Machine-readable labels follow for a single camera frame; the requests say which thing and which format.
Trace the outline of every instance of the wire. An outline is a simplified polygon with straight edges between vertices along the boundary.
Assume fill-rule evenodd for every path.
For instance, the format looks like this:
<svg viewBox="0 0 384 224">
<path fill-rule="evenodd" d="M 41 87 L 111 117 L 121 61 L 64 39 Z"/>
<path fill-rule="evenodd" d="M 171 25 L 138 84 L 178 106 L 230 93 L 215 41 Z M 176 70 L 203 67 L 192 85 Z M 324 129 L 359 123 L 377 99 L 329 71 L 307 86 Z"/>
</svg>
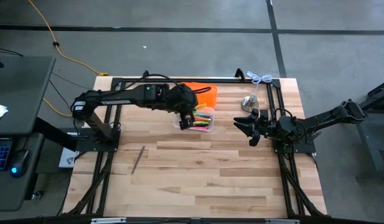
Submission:
<svg viewBox="0 0 384 224">
<path fill-rule="evenodd" d="M 18 55 L 20 57 L 23 57 L 23 55 L 20 54 L 20 53 L 17 53 L 17 52 L 11 51 L 11 50 L 2 49 L 2 48 L 0 48 L 0 53 L 11 54 L 11 55 Z"/>
<path fill-rule="evenodd" d="M 63 80 L 65 80 L 66 82 L 69 82 L 69 83 L 73 84 L 73 85 L 79 86 L 79 87 L 84 88 L 84 89 L 87 89 L 87 90 L 91 90 L 91 88 L 88 88 L 88 87 L 85 87 L 85 86 L 81 86 L 81 85 L 79 85 L 79 84 L 77 84 L 77 83 L 74 83 L 74 82 L 72 82 L 72 81 L 70 81 L 70 80 L 67 80 L 67 79 L 61 77 L 60 75 L 58 75 L 58 74 L 56 74 L 56 73 L 54 73 L 54 72 L 52 72 L 52 74 L 55 75 L 55 76 L 57 76 L 57 77 L 59 77 L 59 78 L 61 78 L 61 79 L 63 79 Z"/>
<path fill-rule="evenodd" d="M 67 108 L 70 109 L 70 106 L 68 105 L 67 101 L 65 100 L 65 98 L 62 96 L 62 94 L 60 94 L 59 90 L 56 88 L 56 86 L 49 80 L 49 83 L 54 87 L 54 89 L 56 90 L 57 94 L 59 94 L 59 96 L 61 97 L 61 99 L 66 103 L 67 105 Z"/>
<path fill-rule="evenodd" d="M 314 156 L 312 156 L 312 154 L 311 154 L 311 153 L 307 153 L 307 155 L 308 155 L 309 157 L 311 157 L 311 158 L 314 160 L 314 162 L 315 162 L 315 165 L 316 165 L 316 169 L 317 169 L 317 170 L 319 170 L 319 168 L 317 167 L 317 162 L 316 162 L 316 159 L 315 159 L 315 157 L 314 157 Z"/>
<path fill-rule="evenodd" d="M 276 112 L 277 112 L 278 110 L 287 112 L 288 114 L 290 114 L 290 117 L 291 117 L 291 119 L 293 120 L 293 114 L 292 114 L 290 111 L 288 111 L 288 110 L 286 110 L 286 109 L 284 109 L 284 108 L 277 108 L 277 109 L 274 111 L 274 117 L 275 117 L 275 118 L 276 118 Z"/>
<path fill-rule="evenodd" d="M 89 66 L 88 64 L 86 63 L 83 63 L 83 62 L 80 62 L 78 60 L 75 60 L 74 58 L 70 58 L 68 56 L 65 56 L 59 49 L 59 43 L 57 42 L 56 40 L 56 37 L 55 37 L 55 34 L 54 32 L 52 31 L 52 29 L 50 28 L 47 20 L 45 19 L 44 15 L 42 15 L 42 13 L 38 10 L 37 6 L 35 6 L 33 4 L 33 2 L 31 0 L 29 0 L 29 3 L 32 5 L 32 7 L 38 12 L 38 14 L 41 16 L 42 20 L 45 22 L 45 24 L 47 25 L 48 27 L 48 30 L 50 31 L 50 34 L 52 35 L 52 38 L 54 39 L 54 46 L 56 47 L 56 50 L 57 52 L 65 59 L 67 60 L 70 60 L 72 62 L 75 62 L 75 63 L 79 63 L 80 65 L 84 65 L 85 67 L 89 68 L 90 70 L 92 70 L 93 72 L 95 72 L 98 76 L 105 76 L 105 75 L 109 75 L 109 73 L 107 72 L 98 72 L 96 71 L 94 68 L 92 68 L 91 66 Z"/>
<path fill-rule="evenodd" d="M 73 126 L 74 126 L 75 130 L 77 131 L 77 136 L 79 136 L 80 132 L 78 131 L 77 125 L 75 125 L 75 119 L 73 119 Z"/>
<path fill-rule="evenodd" d="M 147 77 L 162 77 L 162 78 L 165 78 L 167 80 L 169 80 L 170 82 L 172 82 L 173 84 L 175 84 L 176 86 L 178 86 L 180 88 L 180 85 L 179 83 L 175 82 L 172 78 L 166 76 L 166 75 L 161 75 L 161 74 L 149 74 L 149 75 L 146 75 L 145 78 Z M 204 88 L 201 88 L 201 89 L 198 89 L 198 90 L 192 90 L 192 91 L 189 91 L 189 90 L 184 90 L 184 91 L 188 91 L 188 92 L 192 92 L 192 93 L 195 93 L 195 94 L 200 94 L 200 93 L 205 93 L 205 92 L 208 92 L 211 90 L 211 87 L 204 87 Z"/>
<path fill-rule="evenodd" d="M 306 128 L 305 128 L 305 125 L 304 123 L 302 123 L 301 121 L 299 120 L 296 120 L 296 123 L 299 123 L 302 128 L 304 128 L 304 135 L 300 136 L 299 138 L 301 139 L 303 136 L 305 136 L 305 143 L 308 143 L 308 140 L 307 140 L 307 132 L 306 132 Z"/>
<path fill-rule="evenodd" d="M 62 115 L 62 116 L 65 116 L 65 117 L 72 117 L 71 114 L 65 114 L 65 113 L 62 113 L 60 112 L 59 110 L 56 110 L 56 108 L 54 108 L 54 106 L 52 106 L 45 98 L 43 98 L 44 102 L 50 107 L 50 109 L 52 109 L 54 112 Z"/>
<path fill-rule="evenodd" d="M 120 122 L 117 122 L 117 121 L 114 121 L 112 123 L 109 123 L 109 125 L 113 124 L 113 127 L 114 127 L 114 124 L 119 124 L 118 128 L 121 128 L 121 123 Z"/>
</svg>

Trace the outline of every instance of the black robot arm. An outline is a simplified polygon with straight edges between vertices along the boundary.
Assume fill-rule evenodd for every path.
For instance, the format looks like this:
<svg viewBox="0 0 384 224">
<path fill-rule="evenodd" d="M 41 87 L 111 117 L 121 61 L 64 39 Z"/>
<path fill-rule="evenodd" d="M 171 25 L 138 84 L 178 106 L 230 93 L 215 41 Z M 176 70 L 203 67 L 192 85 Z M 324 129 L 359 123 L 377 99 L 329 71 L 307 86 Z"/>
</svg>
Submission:
<svg viewBox="0 0 384 224">
<path fill-rule="evenodd" d="M 269 119 L 268 110 L 260 110 L 259 114 L 258 110 L 254 109 L 248 117 L 234 118 L 236 121 L 234 124 L 248 137 L 252 137 L 250 146 L 258 144 L 260 135 L 293 146 L 300 141 L 309 144 L 319 135 L 316 132 L 320 129 L 338 123 L 360 123 L 366 117 L 359 105 L 351 100 L 343 101 L 332 110 L 306 119 L 292 117 L 289 111 L 282 108 L 277 110 L 286 111 L 290 116 L 283 115 L 279 119 L 276 117 Z"/>
<path fill-rule="evenodd" d="M 98 106 L 136 105 L 141 108 L 179 113 L 181 118 L 179 124 L 183 130 L 192 126 L 193 110 L 197 104 L 196 94 L 185 84 L 177 84 L 172 89 L 169 89 L 168 84 L 144 84 L 132 90 L 89 90 L 82 93 L 75 98 L 72 115 L 75 120 L 86 122 L 95 131 L 96 137 L 109 140 L 110 126 L 102 123 L 94 112 Z"/>
</svg>

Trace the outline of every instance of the wooden table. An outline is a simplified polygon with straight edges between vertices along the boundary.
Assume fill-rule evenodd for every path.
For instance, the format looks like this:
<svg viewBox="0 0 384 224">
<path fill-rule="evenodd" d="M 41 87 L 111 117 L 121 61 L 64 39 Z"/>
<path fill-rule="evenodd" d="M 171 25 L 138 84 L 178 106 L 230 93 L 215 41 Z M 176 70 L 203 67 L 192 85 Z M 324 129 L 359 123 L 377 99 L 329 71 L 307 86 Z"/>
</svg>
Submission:
<svg viewBox="0 0 384 224">
<path fill-rule="evenodd" d="M 95 89 L 109 90 L 111 79 L 97 77 Z M 282 78 L 280 82 L 286 109 L 303 118 L 296 79 Z M 211 133 L 174 128 L 172 113 L 122 107 L 122 134 L 111 168 L 106 217 L 286 217 L 279 162 L 271 141 L 261 138 L 256 147 L 250 147 L 248 138 L 233 125 L 234 117 L 248 115 L 240 102 L 256 86 L 216 86 Z M 257 97 L 260 109 L 269 108 L 265 85 L 260 85 Z M 102 120 L 105 110 L 96 109 Z M 146 150 L 131 175 L 143 146 Z M 326 213 L 315 163 L 305 154 L 295 157 L 302 189 Z M 63 212 L 71 210 L 89 188 L 95 159 L 96 153 L 88 152 L 75 163 Z M 291 195 L 297 211 L 292 190 Z"/>
</svg>

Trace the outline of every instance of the keyboard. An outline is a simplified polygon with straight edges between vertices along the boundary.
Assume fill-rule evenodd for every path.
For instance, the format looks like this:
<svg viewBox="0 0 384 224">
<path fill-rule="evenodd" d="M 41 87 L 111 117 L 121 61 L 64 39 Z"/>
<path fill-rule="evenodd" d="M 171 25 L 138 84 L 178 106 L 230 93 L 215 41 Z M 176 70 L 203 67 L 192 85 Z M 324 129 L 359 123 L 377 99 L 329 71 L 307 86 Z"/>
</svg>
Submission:
<svg viewBox="0 0 384 224">
<path fill-rule="evenodd" d="M 0 138 L 0 170 L 7 169 L 12 145 L 13 138 Z"/>
</svg>

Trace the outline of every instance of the gray floor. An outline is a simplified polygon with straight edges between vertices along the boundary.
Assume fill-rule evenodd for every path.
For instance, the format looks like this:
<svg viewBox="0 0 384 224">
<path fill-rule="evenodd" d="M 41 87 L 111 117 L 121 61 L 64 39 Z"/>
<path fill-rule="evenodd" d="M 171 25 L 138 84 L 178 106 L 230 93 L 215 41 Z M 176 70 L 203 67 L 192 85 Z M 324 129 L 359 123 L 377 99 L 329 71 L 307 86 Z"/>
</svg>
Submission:
<svg viewBox="0 0 384 224">
<path fill-rule="evenodd" d="M 56 26 L 191 27 L 270 29 L 265 0 L 96 0 L 34 1 Z M 384 1 L 272 0 L 279 29 L 384 30 Z M 0 23 L 42 24 L 27 1 L 7 0 Z M 233 76 L 236 68 L 279 77 L 271 34 L 163 32 L 55 32 L 61 49 L 101 72 L 141 75 L 144 70 L 180 76 Z M 280 35 L 287 77 L 297 78 L 306 116 L 337 106 L 342 100 L 364 99 L 384 82 L 384 35 Z M 0 30 L 0 47 L 24 55 L 54 55 L 54 71 L 92 87 L 95 74 L 60 58 L 44 31 Z M 84 89 L 52 77 L 71 102 Z M 46 93 L 58 109 L 65 103 L 50 86 Z M 46 105 L 40 116 L 59 127 L 71 120 Z M 384 180 L 357 183 L 372 169 L 352 125 L 337 125 L 316 139 L 319 175 L 328 214 L 384 222 Z M 0 219 L 56 215 L 65 196 L 69 173 L 42 181 L 47 195 Z"/>
</svg>

